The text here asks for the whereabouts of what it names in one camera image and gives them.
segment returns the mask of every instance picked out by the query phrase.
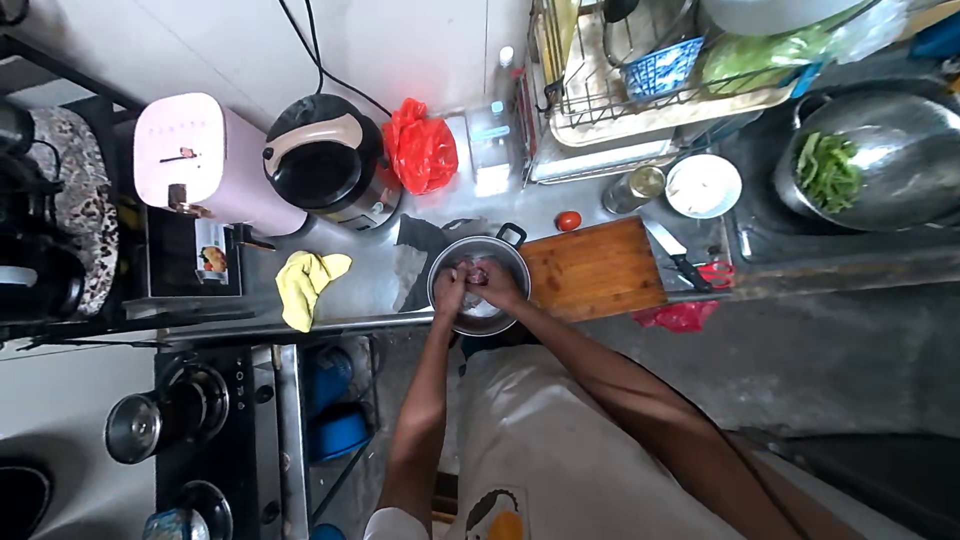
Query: plastic wrap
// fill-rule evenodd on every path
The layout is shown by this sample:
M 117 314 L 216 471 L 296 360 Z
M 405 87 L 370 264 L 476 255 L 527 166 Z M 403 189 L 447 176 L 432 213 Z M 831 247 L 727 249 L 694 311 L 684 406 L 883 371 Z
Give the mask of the plastic wrap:
M 862 8 L 858 4 L 820 22 L 774 36 L 724 34 L 704 63 L 705 82 L 761 70 L 753 77 L 710 87 L 718 94 L 774 85 L 793 68 L 815 61 L 858 61 L 892 43 L 906 25 L 907 0 L 883 0 L 846 25 L 830 31 Z
M 704 323 L 718 307 L 720 307 L 720 303 L 716 300 L 683 302 L 634 311 L 630 316 L 643 328 L 656 326 L 664 327 L 675 333 L 683 333 L 702 331 Z

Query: black electric cord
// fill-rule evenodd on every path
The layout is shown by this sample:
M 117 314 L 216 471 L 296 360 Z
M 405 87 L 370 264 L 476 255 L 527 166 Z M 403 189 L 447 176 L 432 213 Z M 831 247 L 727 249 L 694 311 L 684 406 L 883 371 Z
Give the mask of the black electric cord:
M 313 33 L 314 50 L 310 50 L 310 44 L 307 43 L 306 38 L 303 37 L 303 33 L 300 31 L 300 27 L 297 26 L 297 21 L 296 19 L 294 19 L 293 14 L 290 13 L 290 8 L 287 7 L 287 3 L 284 0 L 277 0 L 277 1 L 280 3 L 280 7 L 283 8 L 283 13 L 287 15 L 287 20 L 290 21 L 290 25 L 294 27 L 294 32 L 297 33 L 297 37 L 300 39 L 300 44 L 303 45 L 303 48 L 306 50 L 306 54 L 310 57 L 310 60 L 317 65 L 317 69 L 320 73 L 320 84 L 317 86 L 317 92 L 319 93 L 320 89 L 324 86 L 324 75 L 325 75 L 326 77 L 329 77 L 330 80 L 332 80 L 334 83 L 340 86 L 343 86 L 344 88 L 350 90 L 351 92 L 366 99 L 371 104 L 376 106 L 378 109 L 382 110 L 383 113 L 386 114 L 387 116 L 392 116 L 390 111 L 387 110 L 386 107 L 377 103 L 375 99 L 371 98 L 369 95 L 358 90 L 356 87 L 351 86 L 341 81 L 340 79 L 337 79 L 336 77 L 333 76 L 333 74 L 331 74 L 329 71 L 327 71 L 324 68 L 323 63 L 320 60 L 320 47 L 317 43 L 317 31 L 316 31 L 316 25 L 314 23 L 314 18 L 313 18 L 313 9 L 310 7 L 310 0 L 304 0 L 304 1 L 306 2 L 307 15 L 310 18 L 310 30 Z
M 55 168 L 55 170 L 57 171 L 57 179 L 54 180 L 54 182 L 55 182 L 55 183 L 58 183 L 58 182 L 60 181 L 60 167 L 62 166 L 62 161 L 60 160 L 60 151 L 57 150 L 57 147 L 56 147 L 56 146 L 54 146 L 53 144 L 50 144 L 49 142 L 47 142 L 47 141 L 45 141 L 45 140 L 34 139 L 34 144 L 42 144 L 42 145 L 46 146 L 47 148 L 49 148 L 50 150 L 53 150 L 53 152 L 54 152 L 54 168 Z
M 324 64 L 320 60 L 320 45 L 317 43 L 317 25 L 313 22 L 313 5 L 310 0 L 303 0 L 306 5 L 307 18 L 310 20 L 310 36 L 313 37 L 313 60 L 317 65 L 317 71 L 320 75 L 320 83 L 317 84 L 317 93 L 324 89 Z
M 7 18 L 7 9 L 4 8 L 3 1 L 0 0 L 0 26 L 16 26 L 23 22 L 23 19 L 27 18 L 27 13 L 30 11 L 30 0 L 23 0 L 23 7 L 20 8 L 20 13 L 18 13 L 14 18 Z

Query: dish rack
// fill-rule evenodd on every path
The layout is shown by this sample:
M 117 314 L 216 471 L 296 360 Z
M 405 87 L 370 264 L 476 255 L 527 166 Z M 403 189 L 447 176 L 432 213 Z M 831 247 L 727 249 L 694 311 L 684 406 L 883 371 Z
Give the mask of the dish rack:
M 604 21 L 602 0 L 579 0 L 575 13 L 572 5 L 571 0 L 533 2 L 526 63 L 516 87 L 524 184 L 607 176 L 643 164 L 665 166 L 708 147 L 718 133 L 708 130 L 691 146 L 673 140 L 678 126 L 773 107 L 792 90 L 793 84 L 755 82 L 769 79 L 768 72 L 779 67 L 701 80 L 709 48 L 723 32 L 697 0 L 640 0 L 637 16 L 617 23 Z M 618 66 L 692 37 L 703 37 L 704 45 L 685 83 L 654 96 L 630 96 Z M 731 87 L 748 89 L 725 93 Z

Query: red plastic bag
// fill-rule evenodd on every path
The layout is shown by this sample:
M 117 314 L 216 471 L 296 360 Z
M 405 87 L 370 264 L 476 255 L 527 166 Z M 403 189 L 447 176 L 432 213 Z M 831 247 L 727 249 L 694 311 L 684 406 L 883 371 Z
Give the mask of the red plastic bag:
M 403 100 L 383 125 L 387 157 L 403 185 L 417 195 L 440 189 L 457 172 L 457 145 L 442 118 L 427 118 L 426 105 Z
M 676 333 L 702 331 L 704 322 L 719 306 L 716 300 L 684 302 L 634 311 L 630 316 L 643 328 L 664 327 Z

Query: white shirt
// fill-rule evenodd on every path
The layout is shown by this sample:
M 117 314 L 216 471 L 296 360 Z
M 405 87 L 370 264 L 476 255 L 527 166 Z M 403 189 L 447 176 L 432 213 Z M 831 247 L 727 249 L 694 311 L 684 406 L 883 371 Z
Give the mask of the white shirt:
M 457 518 L 466 540 L 742 538 L 686 493 L 539 345 L 484 351 L 461 378 Z M 398 508 L 365 540 L 426 540 Z

